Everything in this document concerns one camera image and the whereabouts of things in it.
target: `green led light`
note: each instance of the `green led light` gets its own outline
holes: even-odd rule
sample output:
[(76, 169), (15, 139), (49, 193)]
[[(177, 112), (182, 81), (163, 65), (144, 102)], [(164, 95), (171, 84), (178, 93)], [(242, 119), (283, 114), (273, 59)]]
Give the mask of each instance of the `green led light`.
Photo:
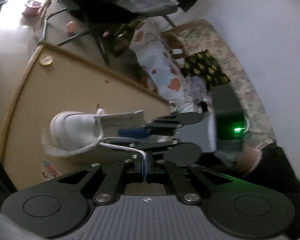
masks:
[(245, 129), (245, 128), (234, 128), (234, 132), (240, 132), (243, 129)]

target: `small pink ball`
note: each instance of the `small pink ball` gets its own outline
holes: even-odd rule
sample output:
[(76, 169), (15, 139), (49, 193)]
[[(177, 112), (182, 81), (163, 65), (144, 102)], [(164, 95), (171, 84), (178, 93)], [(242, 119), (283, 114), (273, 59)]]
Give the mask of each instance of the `small pink ball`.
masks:
[(110, 33), (109, 33), (108, 31), (106, 31), (105, 33), (103, 33), (103, 35), (102, 35), (102, 36), (105, 38), (105, 37), (108, 37), (108, 36), (109, 36), (109, 34), (110, 34)]
[(76, 22), (69, 22), (67, 24), (67, 32), (74, 33), (78, 29), (78, 24)]

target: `white wall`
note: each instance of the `white wall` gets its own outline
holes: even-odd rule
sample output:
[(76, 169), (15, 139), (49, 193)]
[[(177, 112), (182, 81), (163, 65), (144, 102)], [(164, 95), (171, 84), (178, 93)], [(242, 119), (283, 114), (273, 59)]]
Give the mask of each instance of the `white wall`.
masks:
[(199, 0), (176, 24), (206, 19), (231, 47), (300, 174), (300, 0)]

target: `blue object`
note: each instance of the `blue object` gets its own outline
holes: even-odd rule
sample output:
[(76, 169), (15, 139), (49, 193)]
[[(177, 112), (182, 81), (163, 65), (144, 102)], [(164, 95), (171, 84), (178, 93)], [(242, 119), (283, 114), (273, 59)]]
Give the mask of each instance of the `blue object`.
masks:
[(146, 129), (136, 128), (136, 129), (119, 129), (118, 135), (120, 137), (145, 139), (148, 138), (151, 134)]

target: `sticker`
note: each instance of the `sticker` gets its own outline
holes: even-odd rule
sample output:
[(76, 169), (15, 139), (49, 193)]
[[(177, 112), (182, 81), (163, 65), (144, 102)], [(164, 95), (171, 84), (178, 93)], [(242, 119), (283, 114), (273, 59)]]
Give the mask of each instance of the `sticker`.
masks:
[(59, 172), (52, 168), (47, 161), (43, 161), (42, 175), (44, 180), (50, 180), (60, 176)]
[(145, 197), (144, 199), (142, 199), (144, 202), (150, 202), (152, 201), (153, 199), (152, 198), (149, 198), (149, 197)]

